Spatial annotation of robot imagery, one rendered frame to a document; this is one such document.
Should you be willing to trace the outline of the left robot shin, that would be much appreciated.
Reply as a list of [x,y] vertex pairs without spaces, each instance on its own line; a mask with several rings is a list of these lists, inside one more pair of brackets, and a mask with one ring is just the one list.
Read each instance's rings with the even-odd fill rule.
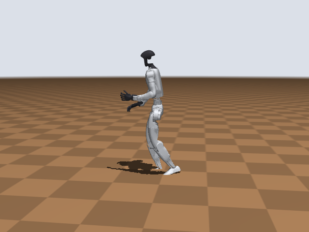
[[[154,148],[153,148],[154,149]],[[170,159],[170,154],[168,153],[167,149],[164,147],[162,142],[158,142],[156,145],[157,151],[154,149],[154,151],[157,153],[157,155],[170,167],[174,168],[175,165],[173,164],[172,160]],[[172,167],[171,167],[172,166]],[[175,167],[176,168],[176,167]]]

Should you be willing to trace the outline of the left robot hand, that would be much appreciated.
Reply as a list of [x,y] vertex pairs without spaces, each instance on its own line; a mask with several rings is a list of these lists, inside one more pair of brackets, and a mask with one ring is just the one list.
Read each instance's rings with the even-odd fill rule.
[[[137,95],[134,95],[134,94],[130,95],[130,94],[128,94],[125,90],[124,90],[124,92],[125,92],[126,94],[124,94],[124,93],[121,92],[121,95],[120,95],[122,101],[129,101],[129,100],[132,100],[132,101],[133,101],[133,96],[137,96]],[[124,98],[123,98],[123,97],[124,97]],[[125,99],[125,100],[123,100],[123,99]]]

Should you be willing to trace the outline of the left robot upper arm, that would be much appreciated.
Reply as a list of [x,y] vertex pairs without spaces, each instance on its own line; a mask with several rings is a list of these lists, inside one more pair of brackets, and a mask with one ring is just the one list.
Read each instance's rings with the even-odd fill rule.
[[156,97],[156,88],[155,88],[155,73],[154,73],[154,71],[147,72],[146,77],[147,77],[147,80],[148,80],[148,86],[149,86],[151,92],[153,92],[153,97],[151,97],[151,98],[155,98]]

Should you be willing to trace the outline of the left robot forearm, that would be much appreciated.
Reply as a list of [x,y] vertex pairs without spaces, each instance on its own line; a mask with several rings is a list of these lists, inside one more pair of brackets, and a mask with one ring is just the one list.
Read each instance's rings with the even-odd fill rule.
[[138,95],[138,96],[133,96],[133,100],[134,101],[144,101],[144,100],[149,100],[151,97],[153,97],[153,92],[148,92],[142,95]]

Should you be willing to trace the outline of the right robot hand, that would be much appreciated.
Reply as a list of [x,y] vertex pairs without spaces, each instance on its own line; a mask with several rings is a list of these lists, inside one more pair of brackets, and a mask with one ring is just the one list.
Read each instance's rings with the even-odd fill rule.
[[136,106],[140,106],[141,104],[143,104],[142,101],[138,101],[137,103],[134,103],[132,105],[130,105],[129,107],[127,107],[127,111],[130,112],[130,109]]

